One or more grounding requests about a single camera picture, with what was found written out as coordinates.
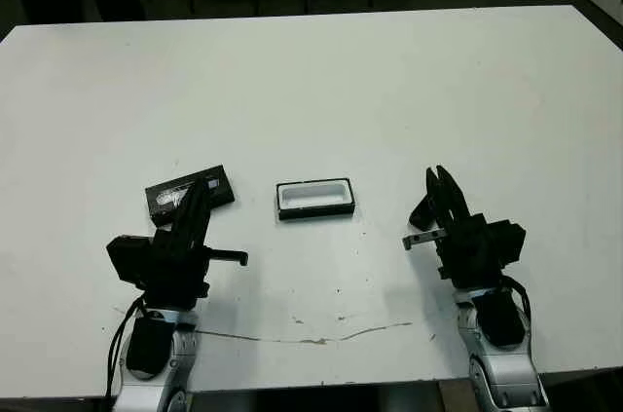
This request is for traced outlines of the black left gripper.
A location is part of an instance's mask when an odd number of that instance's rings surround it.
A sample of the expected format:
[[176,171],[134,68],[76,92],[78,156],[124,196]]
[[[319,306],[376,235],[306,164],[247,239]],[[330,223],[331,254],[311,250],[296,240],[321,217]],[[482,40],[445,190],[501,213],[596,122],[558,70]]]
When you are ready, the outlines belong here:
[[151,241],[140,282],[148,307],[191,311],[206,298],[205,277],[212,260],[246,266],[242,250],[218,249],[204,244],[211,213],[211,193],[206,178],[198,178],[187,190],[169,231],[157,231]]

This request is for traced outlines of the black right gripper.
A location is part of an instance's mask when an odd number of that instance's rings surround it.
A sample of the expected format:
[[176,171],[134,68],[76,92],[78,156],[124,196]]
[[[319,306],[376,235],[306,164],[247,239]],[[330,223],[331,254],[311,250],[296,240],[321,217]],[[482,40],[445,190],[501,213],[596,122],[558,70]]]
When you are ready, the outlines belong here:
[[410,250],[434,243],[441,280],[455,289],[467,290],[497,285],[501,270],[491,252],[489,223],[483,214],[470,216],[465,197],[450,173],[441,165],[426,170],[427,200],[439,228],[402,239]]

